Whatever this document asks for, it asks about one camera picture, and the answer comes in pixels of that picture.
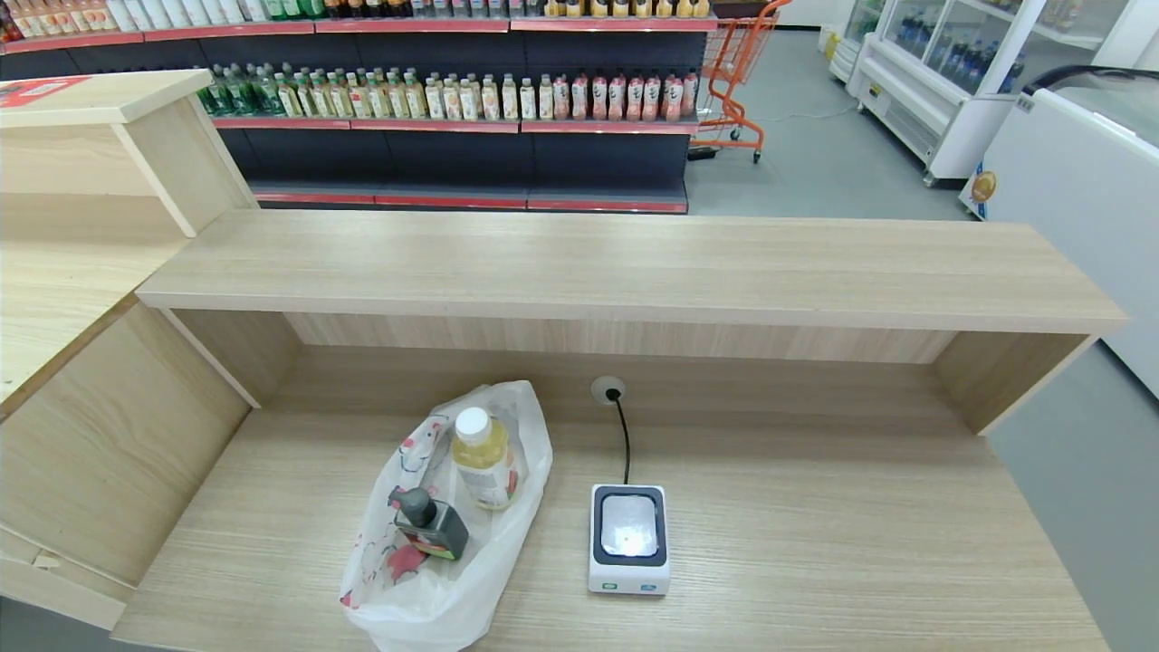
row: red sign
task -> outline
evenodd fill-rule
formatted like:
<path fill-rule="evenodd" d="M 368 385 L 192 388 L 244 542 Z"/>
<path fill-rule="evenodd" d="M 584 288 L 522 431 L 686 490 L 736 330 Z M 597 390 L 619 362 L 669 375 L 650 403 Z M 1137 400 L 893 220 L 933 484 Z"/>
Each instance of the red sign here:
<path fill-rule="evenodd" d="M 0 108 L 23 107 L 35 102 L 45 95 L 51 95 L 63 88 L 68 88 L 92 79 L 90 74 L 76 76 L 50 76 L 45 79 L 25 79 L 22 81 L 10 81 L 0 86 Z"/>

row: power cord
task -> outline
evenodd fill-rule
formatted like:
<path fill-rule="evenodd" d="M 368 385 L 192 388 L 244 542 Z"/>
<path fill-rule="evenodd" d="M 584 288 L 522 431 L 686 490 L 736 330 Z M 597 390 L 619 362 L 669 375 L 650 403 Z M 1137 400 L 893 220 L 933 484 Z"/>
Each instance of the power cord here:
<path fill-rule="evenodd" d="M 604 393 L 607 401 L 615 404 L 615 411 L 620 413 L 620 426 L 624 428 L 624 484 L 628 484 L 628 474 L 632 471 L 632 440 L 628 438 L 628 422 L 624 418 L 624 406 L 620 405 L 620 390 L 612 388 Z"/>

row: orange shopping cart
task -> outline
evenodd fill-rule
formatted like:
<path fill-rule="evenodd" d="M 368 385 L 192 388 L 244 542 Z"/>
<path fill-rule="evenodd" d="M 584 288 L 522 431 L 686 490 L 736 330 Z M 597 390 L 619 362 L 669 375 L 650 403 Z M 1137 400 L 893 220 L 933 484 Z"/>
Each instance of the orange shopping cart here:
<path fill-rule="evenodd" d="M 744 104 L 736 101 L 732 93 L 749 81 L 768 34 L 777 25 L 778 8 L 789 2 L 792 0 L 771 0 L 755 19 L 721 19 L 716 30 L 708 35 L 705 69 L 700 75 L 701 80 L 708 81 L 708 93 L 704 95 L 708 104 L 700 111 L 708 118 L 700 120 L 700 137 L 692 140 L 692 146 L 751 147 L 752 162 L 760 160 L 765 130 L 744 117 Z M 729 127 L 732 130 L 726 140 L 723 133 Z M 756 141 L 741 140 L 744 129 L 757 134 Z M 706 139 L 706 133 L 713 133 L 715 138 Z"/>

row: freezer lid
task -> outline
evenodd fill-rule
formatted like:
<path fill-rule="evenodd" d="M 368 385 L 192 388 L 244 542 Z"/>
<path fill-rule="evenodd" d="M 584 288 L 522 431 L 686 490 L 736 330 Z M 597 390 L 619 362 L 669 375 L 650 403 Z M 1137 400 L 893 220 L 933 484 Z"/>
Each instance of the freezer lid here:
<path fill-rule="evenodd" d="M 1066 66 L 1027 85 L 1047 89 L 1096 112 L 1159 147 L 1159 72 L 1102 66 Z"/>

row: display fridge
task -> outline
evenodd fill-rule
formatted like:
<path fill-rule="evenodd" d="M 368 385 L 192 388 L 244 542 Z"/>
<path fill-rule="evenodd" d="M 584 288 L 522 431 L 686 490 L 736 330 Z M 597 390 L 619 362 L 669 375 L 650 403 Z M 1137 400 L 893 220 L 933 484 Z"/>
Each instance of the display fridge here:
<path fill-rule="evenodd" d="M 833 50 L 833 58 L 829 63 L 829 72 L 840 79 L 843 83 L 850 81 L 853 74 L 853 66 L 858 63 L 858 53 L 861 52 L 861 43 L 866 36 L 877 29 L 882 13 L 885 8 L 885 0 L 858 0 L 853 6 L 853 13 L 845 24 L 845 32 Z"/>
<path fill-rule="evenodd" d="M 1157 29 L 1159 0 L 889 0 L 846 88 L 933 185 L 970 176 L 1026 80 L 1134 66 Z"/>
<path fill-rule="evenodd" d="M 1159 72 L 1069 66 L 1028 83 L 960 195 L 1029 224 L 1130 316 L 1107 345 L 1159 396 Z"/>

